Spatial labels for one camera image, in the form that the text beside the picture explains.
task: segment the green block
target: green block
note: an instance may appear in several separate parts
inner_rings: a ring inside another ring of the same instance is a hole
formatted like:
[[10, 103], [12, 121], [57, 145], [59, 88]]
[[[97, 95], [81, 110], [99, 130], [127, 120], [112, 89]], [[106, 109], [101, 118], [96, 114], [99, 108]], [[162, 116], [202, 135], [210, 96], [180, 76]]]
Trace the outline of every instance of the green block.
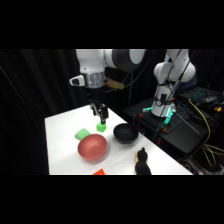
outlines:
[[101, 124], [101, 122], [97, 125], [97, 131], [104, 132], [107, 129], [106, 124]]
[[90, 135], [90, 133], [86, 129], [82, 129], [75, 135], [75, 138], [77, 138], [78, 140], [81, 141], [82, 139], [84, 139], [85, 137], [87, 137], [89, 135]]

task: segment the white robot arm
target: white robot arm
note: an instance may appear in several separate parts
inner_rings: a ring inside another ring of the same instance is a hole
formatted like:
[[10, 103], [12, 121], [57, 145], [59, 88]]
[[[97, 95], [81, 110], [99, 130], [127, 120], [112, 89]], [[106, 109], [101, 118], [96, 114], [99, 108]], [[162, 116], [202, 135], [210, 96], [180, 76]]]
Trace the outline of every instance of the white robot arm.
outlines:
[[94, 115], [105, 124], [108, 108], [104, 101], [105, 68], [125, 72], [135, 70], [142, 62], [146, 49], [76, 49], [81, 75], [70, 80], [72, 86], [85, 86], [92, 101]]
[[[142, 62], [146, 49], [76, 49], [81, 75], [70, 80], [72, 86], [85, 86], [91, 96], [94, 115], [101, 117], [105, 124], [108, 118], [104, 105], [105, 68], [110, 67], [125, 72], [134, 71]], [[158, 80], [152, 113], [159, 117], [171, 117], [175, 110], [173, 94], [180, 82], [190, 81], [195, 67], [190, 63], [188, 49], [167, 49], [172, 62], [160, 63], [154, 70]]]
[[160, 63], [154, 70], [158, 86], [152, 113], [158, 117], [171, 118], [172, 111], [175, 111], [172, 103], [175, 91], [180, 82], [188, 82], [194, 77], [196, 69], [190, 61], [189, 49], [167, 49], [167, 55], [172, 62]]

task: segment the black background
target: black background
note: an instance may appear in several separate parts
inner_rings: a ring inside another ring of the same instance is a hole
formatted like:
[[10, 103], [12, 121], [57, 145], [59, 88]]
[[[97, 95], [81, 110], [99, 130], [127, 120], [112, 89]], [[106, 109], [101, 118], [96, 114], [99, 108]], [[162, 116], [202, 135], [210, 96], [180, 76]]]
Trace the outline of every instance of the black background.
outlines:
[[[148, 49], [133, 85], [131, 105], [154, 96], [157, 80], [153, 70], [165, 58], [165, 49]], [[211, 89], [224, 91], [224, 49], [196, 49], [192, 63], [199, 79]], [[49, 174], [44, 119], [87, 105], [84, 88], [68, 80], [79, 75], [74, 49], [1, 49], [0, 66], [0, 172], [2, 174]], [[106, 76], [122, 81], [127, 73], [107, 68]], [[121, 117], [129, 106], [129, 88], [107, 93], [109, 107]], [[222, 125], [214, 144], [224, 146]]]

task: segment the red bowl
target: red bowl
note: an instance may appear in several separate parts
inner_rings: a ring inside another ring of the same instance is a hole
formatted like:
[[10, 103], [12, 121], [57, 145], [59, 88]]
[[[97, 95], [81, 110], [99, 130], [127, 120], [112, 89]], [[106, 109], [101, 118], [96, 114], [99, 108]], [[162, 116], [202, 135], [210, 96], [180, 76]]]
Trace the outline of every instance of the red bowl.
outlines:
[[107, 141], [102, 135], [89, 135], [78, 145], [79, 155], [87, 161], [95, 161], [106, 152]]

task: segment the white table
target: white table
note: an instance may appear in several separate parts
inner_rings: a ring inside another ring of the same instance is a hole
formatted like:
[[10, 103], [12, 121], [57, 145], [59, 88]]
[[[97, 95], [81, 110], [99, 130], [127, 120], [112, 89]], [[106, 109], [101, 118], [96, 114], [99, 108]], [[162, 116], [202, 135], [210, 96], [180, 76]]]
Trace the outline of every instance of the white table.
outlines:
[[[48, 161], [51, 175], [92, 175], [103, 169], [106, 175], [136, 175], [134, 154], [144, 147], [148, 153], [148, 165], [153, 175], [191, 175], [143, 135], [135, 143], [123, 146], [113, 136], [115, 126], [125, 123], [109, 110], [107, 129], [104, 133], [96, 130], [100, 122], [94, 117], [89, 106], [45, 119]], [[87, 162], [77, 151], [79, 140], [75, 134], [81, 129], [91, 134], [101, 134], [108, 142], [105, 155], [95, 162]]]

